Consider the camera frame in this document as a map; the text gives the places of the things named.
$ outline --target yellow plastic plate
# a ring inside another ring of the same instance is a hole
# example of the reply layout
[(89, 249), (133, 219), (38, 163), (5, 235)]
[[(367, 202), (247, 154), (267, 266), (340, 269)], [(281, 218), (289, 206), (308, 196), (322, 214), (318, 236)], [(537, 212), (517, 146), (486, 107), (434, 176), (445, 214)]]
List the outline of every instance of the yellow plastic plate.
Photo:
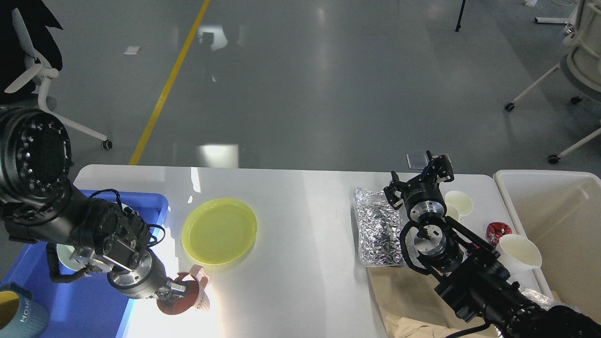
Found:
[(217, 198), (198, 206), (186, 219), (182, 244), (203, 264), (225, 264), (242, 256), (255, 241), (257, 219), (246, 204)]

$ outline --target blue plastic bin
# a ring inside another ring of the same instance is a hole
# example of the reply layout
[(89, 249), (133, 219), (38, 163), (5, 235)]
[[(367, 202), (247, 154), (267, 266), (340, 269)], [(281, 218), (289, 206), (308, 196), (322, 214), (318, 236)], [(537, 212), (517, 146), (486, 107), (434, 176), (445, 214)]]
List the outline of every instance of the blue plastic bin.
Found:
[[(94, 191), (82, 190), (86, 196)], [(163, 224), (167, 199), (163, 195), (120, 192), (121, 201), (136, 210), (149, 224)], [(115, 201), (103, 192), (98, 198)], [(46, 243), (26, 244), (8, 270), (3, 283), (15, 282), (33, 293), (36, 302), (50, 313), (48, 326), (40, 338), (87, 337), (121, 338), (129, 320), (132, 300), (109, 285), (106, 274), (93, 274), (69, 284), (50, 281)], [(61, 265), (61, 273), (73, 271)]]

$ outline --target yellow floor line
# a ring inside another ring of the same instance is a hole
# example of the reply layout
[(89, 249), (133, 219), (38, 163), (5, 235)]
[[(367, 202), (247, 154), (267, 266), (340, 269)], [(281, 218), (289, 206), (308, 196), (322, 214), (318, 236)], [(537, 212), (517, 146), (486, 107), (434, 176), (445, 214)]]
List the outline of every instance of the yellow floor line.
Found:
[(171, 73), (169, 74), (169, 78), (163, 87), (163, 92), (161, 92), (159, 96), (159, 100), (156, 102), (154, 109), (152, 110), (152, 115), (146, 124), (146, 128), (144, 128), (144, 132), (142, 133), (142, 137), (138, 141), (138, 145), (136, 149), (133, 151), (132, 157), (129, 159), (129, 165), (136, 165), (140, 160), (140, 156), (142, 156), (142, 152), (144, 151), (144, 147), (146, 147), (146, 142), (148, 142), (148, 138), (150, 138), (150, 134), (156, 124), (156, 121), (159, 119), (160, 111), (163, 109), (165, 101), (167, 100), (167, 95), (171, 91), (171, 87), (173, 86), (173, 82), (177, 77), (178, 72), (180, 71), (180, 67), (186, 58), (186, 54), (188, 53), (188, 49), (192, 44), (192, 40), (194, 39), (196, 32), (198, 31), (198, 26), (200, 25), (200, 21), (203, 19), (204, 12), (207, 10), (207, 6), (209, 6), (210, 0), (204, 0), (203, 6), (200, 8), (198, 15), (196, 16), (196, 20), (194, 20), (194, 24), (190, 29), (190, 33), (188, 33), (188, 37), (184, 42), (184, 46), (180, 50), (180, 55), (177, 57), (175, 64), (173, 65), (173, 69), (171, 69)]

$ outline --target aluminum foil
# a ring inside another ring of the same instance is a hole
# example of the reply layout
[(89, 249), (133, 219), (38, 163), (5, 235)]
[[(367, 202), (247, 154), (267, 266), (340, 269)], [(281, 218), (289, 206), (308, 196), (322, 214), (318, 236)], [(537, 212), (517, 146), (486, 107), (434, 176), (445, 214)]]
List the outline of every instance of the aluminum foil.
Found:
[[(383, 191), (355, 188), (355, 216), (361, 263), (364, 266), (404, 266), (399, 236), (409, 219), (403, 210), (394, 210)], [(408, 249), (415, 260), (413, 246)]]
[(529, 300), (538, 304), (541, 308), (543, 308), (543, 310), (548, 311), (553, 306), (563, 305), (563, 306), (567, 306), (567, 307), (571, 308), (572, 310), (574, 310), (576, 312), (580, 312), (580, 310), (577, 307), (573, 307), (568, 304), (564, 304), (562, 302), (556, 301), (553, 298), (549, 298), (536, 290), (532, 290), (527, 287), (520, 287), (520, 292), (522, 293), (522, 295), (526, 296), (526, 298), (528, 298)]

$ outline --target gray floor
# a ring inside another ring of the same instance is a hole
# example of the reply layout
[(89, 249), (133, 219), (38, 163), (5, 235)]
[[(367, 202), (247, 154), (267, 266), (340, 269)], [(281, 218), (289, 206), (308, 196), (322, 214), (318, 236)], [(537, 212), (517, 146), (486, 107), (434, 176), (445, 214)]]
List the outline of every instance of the gray floor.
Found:
[[(65, 64), (56, 112), (115, 143), (103, 151), (71, 131), (71, 177), (128, 163), (202, 1), (45, 3), (64, 27), (53, 31)], [(139, 164), (410, 171), (405, 154), (429, 149), (456, 173), (601, 175), (601, 138), (546, 161), (601, 118), (592, 102), (569, 104), (561, 74), (502, 108), (567, 53), (561, 25), (533, 18), (572, 7), (469, 0), (456, 33), (460, 3), (213, 0), (199, 31), (213, 46), (195, 37)], [(122, 55), (129, 45), (141, 53)], [(2, 277), (20, 247), (0, 243)]]

